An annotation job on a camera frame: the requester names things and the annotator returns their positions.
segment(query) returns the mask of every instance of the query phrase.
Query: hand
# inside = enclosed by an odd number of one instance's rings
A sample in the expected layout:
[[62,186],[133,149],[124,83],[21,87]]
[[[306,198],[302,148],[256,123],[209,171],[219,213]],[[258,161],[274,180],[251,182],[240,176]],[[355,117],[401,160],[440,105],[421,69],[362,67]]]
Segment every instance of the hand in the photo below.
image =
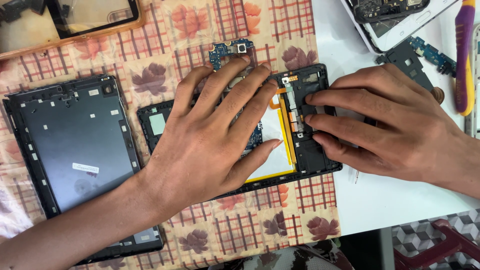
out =
[[[378,121],[374,127],[349,117],[307,116],[310,126],[364,148],[342,144],[327,134],[314,135],[329,158],[361,172],[424,181],[480,197],[479,141],[463,133],[425,88],[394,65],[361,69],[306,101]],[[476,191],[461,185],[459,178],[476,182]]]
[[[237,83],[215,110],[227,84],[249,63],[249,57],[233,59],[215,73],[207,64],[193,69],[179,83],[165,131],[139,177],[142,190],[149,191],[153,202],[160,201],[159,197],[172,202],[173,214],[239,188],[281,144],[278,139],[263,142],[238,160],[277,90],[277,82],[271,80],[254,95],[270,74],[270,64],[263,63]],[[191,108],[193,91],[207,76]]]

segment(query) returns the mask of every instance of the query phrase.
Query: right hand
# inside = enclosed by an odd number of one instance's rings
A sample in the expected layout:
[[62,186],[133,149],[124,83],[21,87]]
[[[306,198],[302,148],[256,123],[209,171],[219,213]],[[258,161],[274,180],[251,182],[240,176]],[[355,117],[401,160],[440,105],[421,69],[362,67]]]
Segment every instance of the right hand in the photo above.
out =
[[361,172],[424,181],[480,198],[480,141],[462,132],[425,88],[394,65],[341,77],[306,102],[378,121],[374,127],[349,117],[307,116],[308,125],[364,148],[315,134],[330,159]]

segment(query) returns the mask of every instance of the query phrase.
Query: purple handle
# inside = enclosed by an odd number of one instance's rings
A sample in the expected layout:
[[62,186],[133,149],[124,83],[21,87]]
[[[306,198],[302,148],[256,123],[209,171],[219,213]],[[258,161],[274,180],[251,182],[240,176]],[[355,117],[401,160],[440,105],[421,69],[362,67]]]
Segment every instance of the purple handle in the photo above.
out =
[[467,60],[468,53],[470,52],[473,20],[475,17],[475,7],[465,5],[465,2],[464,0],[464,5],[462,5],[455,19],[457,49],[455,104],[458,112],[464,112],[468,107],[467,80],[471,79],[471,74],[467,74]]

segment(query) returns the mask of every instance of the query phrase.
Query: fingernail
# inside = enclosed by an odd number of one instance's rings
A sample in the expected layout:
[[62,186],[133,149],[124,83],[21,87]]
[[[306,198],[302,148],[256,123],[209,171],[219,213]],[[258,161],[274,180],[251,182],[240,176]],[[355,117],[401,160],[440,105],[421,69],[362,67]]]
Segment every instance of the fingernail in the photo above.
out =
[[250,62],[250,56],[248,55],[244,55],[241,57],[243,60],[245,60],[246,62]]
[[269,62],[263,62],[262,66],[266,67],[268,70],[272,70],[272,65]]
[[270,80],[268,80],[268,83],[269,83],[269,84],[273,84],[273,85],[275,85],[275,86],[278,86],[278,82],[277,82],[275,79],[270,79]]
[[275,150],[275,148],[279,147],[281,144],[283,144],[283,140],[277,142],[276,144],[273,145],[272,151]]

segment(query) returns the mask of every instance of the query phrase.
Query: finger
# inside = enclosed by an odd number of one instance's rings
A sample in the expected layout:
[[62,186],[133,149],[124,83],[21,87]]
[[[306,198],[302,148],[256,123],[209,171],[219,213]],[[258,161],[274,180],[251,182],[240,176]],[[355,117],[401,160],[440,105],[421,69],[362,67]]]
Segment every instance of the finger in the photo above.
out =
[[313,139],[322,146],[325,154],[331,160],[344,163],[365,173],[385,175],[388,172],[385,162],[366,149],[342,144],[325,133],[317,133],[313,135]]
[[230,60],[217,72],[208,77],[205,86],[200,94],[195,107],[192,109],[195,116],[202,118],[210,115],[214,109],[220,95],[227,87],[228,83],[250,63],[250,57],[244,55],[240,58]]
[[247,178],[267,161],[270,153],[282,143],[283,140],[279,139],[268,140],[237,161],[225,178],[225,192],[241,187]]
[[412,89],[416,93],[420,94],[423,97],[429,98],[431,95],[429,91],[432,89],[425,89],[414,80],[410,79],[405,73],[403,73],[397,66],[393,64],[381,65],[381,68],[388,71],[393,77],[397,78],[400,82],[405,84],[408,88]]
[[338,138],[361,146],[373,153],[392,148],[393,133],[350,117],[337,117],[328,114],[307,115],[305,122],[318,130],[328,132]]
[[238,82],[227,97],[222,101],[220,106],[215,111],[215,114],[221,115],[228,120],[231,119],[245,106],[245,104],[252,98],[265,79],[269,76],[272,66],[264,62],[255,68],[245,79]]
[[269,80],[258,93],[247,103],[243,112],[230,127],[230,139],[238,145],[244,144],[250,138],[258,122],[262,119],[268,103],[278,88],[276,80]]
[[177,85],[175,102],[171,114],[181,116],[190,112],[193,92],[198,84],[213,72],[211,63],[196,67]]
[[403,105],[364,89],[323,90],[307,95],[305,101],[315,106],[334,106],[353,110],[370,118],[396,125]]
[[412,89],[400,82],[382,67],[360,69],[337,79],[330,89],[367,89],[393,102],[412,105],[417,104],[419,96]]

